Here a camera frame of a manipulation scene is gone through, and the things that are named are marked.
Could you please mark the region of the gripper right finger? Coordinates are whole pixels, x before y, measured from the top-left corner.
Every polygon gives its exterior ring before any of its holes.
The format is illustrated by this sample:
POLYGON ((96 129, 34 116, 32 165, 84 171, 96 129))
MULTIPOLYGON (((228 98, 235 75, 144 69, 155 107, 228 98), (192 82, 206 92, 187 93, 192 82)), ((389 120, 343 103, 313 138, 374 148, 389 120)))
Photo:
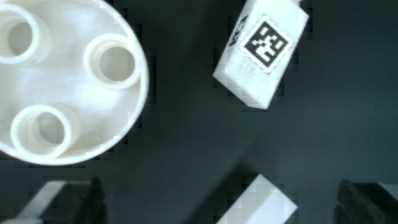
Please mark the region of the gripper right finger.
POLYGON ((398 224, 398 183, 342 181, 334 224, 398 224))

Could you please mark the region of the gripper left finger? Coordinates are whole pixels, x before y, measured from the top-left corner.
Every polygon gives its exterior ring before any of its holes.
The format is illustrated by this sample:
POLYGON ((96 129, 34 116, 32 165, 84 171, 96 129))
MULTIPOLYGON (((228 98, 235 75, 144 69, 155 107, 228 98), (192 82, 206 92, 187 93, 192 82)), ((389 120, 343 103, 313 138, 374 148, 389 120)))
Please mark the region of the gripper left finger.
POLYGON ((0 224, 109 224, 102 181, 50 181, 0 224))

